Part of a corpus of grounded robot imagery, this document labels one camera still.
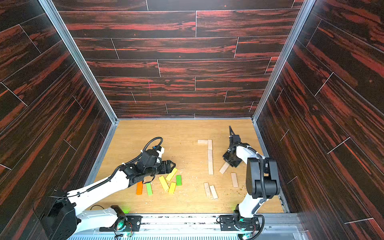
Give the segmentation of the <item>short green block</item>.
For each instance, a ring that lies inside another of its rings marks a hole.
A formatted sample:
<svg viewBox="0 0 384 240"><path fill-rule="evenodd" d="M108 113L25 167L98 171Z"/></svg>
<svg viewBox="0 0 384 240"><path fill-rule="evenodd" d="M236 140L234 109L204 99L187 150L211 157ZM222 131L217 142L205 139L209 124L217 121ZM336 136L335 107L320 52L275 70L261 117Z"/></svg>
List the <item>short green block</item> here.
<svg viewBox="0 0 384 240"><path fill-rule="evenodd" d="M177 175L176 176L176 185L177 186L181 186L182 185L182 176L181 175Z"/></svg>

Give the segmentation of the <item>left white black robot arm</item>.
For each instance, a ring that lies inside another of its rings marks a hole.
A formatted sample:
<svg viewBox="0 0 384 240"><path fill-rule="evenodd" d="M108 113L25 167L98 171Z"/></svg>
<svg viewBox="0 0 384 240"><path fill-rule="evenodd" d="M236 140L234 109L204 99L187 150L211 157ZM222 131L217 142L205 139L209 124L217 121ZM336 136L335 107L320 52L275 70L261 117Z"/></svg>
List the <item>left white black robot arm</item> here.
<svg viewBox="0 0 384 240"><path fill-rule="evenodd" d="M161 144L150 147L147 143L134 159L115 168L113 173L93 184L52 198L55 202L40 217L41 225L49 240L66 240L78 232L104 228L115 233L133 231L134 222L127 219L119 206L103 210L88 210L98 201L137 183L146 177L170 174L176 164L162 160Z"/></svg>

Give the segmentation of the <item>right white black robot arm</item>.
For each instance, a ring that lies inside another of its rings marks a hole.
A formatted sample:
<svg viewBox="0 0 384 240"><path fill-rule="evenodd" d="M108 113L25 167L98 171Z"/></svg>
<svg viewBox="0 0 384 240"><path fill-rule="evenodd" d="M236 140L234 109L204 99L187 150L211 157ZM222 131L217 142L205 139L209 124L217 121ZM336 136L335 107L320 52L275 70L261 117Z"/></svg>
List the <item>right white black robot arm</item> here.
<svg viewBox="0 0 384 240"><path fill-rule="evenodd" d="M219 223L222 231L249 231L248 234L239 234L238 238L251 240L261 234L265 225L265 217L258 214L258 210L281 191L277 161L261 155L247 143L242 143L232 128L229 131L230 144L223 159L234 168L242 162L246 163L247 195L232 215L219 216Z"/></svg>

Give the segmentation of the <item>small yellow block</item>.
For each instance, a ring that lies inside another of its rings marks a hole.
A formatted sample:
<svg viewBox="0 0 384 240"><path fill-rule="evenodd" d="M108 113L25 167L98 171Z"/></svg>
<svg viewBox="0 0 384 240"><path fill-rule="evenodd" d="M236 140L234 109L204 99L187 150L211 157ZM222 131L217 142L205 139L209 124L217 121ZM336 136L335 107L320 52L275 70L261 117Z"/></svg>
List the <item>small yellow block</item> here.
<svg viewBox="0 0 384 240"><path fill-rule="evenodd" d="M173 195L175 193L176 186L177 186L177 184L175 182L171 183L169 191L168 191L169 195Z"/></svg>

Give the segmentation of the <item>long light green block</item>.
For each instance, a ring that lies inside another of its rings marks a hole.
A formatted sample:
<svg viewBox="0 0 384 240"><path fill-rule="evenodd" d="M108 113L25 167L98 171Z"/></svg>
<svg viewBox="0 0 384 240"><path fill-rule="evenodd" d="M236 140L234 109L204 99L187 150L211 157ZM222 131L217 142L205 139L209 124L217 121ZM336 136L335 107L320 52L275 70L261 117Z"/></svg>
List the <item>long light green block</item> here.
<svg viewBox="0 0 384 240"><path fill-rule="evenodd" d="M146 183L145 185L146 185L148 196L152 196L153 195L152 184L151 183Z"/></svg>

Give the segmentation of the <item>lower orange block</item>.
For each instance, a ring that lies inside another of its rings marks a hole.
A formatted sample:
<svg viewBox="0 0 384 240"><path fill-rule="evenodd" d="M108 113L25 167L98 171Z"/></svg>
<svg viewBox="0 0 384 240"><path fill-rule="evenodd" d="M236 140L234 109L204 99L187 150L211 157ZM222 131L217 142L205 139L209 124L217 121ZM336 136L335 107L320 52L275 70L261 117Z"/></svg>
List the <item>lower orange block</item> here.
<svg viewBox="0 0 384 240"><path fill-rule="evenodd" d="M137 183L136 195L140 196L142 194L143 194L143 182L138 182Z"/></svg>

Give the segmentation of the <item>aluminium front rail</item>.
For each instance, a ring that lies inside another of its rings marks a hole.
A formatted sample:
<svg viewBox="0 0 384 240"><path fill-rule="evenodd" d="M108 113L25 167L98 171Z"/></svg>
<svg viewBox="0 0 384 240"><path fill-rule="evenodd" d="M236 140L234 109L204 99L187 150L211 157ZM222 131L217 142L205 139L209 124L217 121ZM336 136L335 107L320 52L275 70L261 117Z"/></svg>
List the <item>aluminium front rail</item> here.
<svg viewBox="0 0 384 240"><path fill-rule="evenodd" d="M100 232L98 229L74 234L72 240L236 240L240 231L221 231L216 219L223 214L142 214L138 232ZM297 214L264 214L265 225L259 240L308 240Z"/></svg>

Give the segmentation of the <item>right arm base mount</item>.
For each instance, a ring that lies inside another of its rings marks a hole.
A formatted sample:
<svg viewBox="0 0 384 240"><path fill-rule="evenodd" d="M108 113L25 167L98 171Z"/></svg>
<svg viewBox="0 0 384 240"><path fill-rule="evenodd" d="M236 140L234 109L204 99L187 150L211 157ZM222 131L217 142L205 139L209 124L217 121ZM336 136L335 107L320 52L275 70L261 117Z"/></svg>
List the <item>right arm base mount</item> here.
<svg viewBox="0 0 384 240"><path fill-rule="evenodd" d="M235 215L220 215L216 219L221 231L258 231L261 226L256 218L244 218Z"/></svg>

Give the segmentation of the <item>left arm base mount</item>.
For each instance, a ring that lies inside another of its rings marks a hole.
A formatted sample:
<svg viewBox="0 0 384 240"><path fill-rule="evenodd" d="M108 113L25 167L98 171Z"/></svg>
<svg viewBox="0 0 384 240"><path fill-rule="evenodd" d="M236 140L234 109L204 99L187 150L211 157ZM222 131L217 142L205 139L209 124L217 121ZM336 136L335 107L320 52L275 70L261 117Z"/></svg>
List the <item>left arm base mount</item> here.
<svg viewBox="0 0 384 240"><path fill-rule="evenodd" d="M138 232L141 227L142 216L140 215L127 215L119 206L111 206L117 213L117 220L109 226L100 227L100 232L114 232L114 233L132 233Z"/></svg>

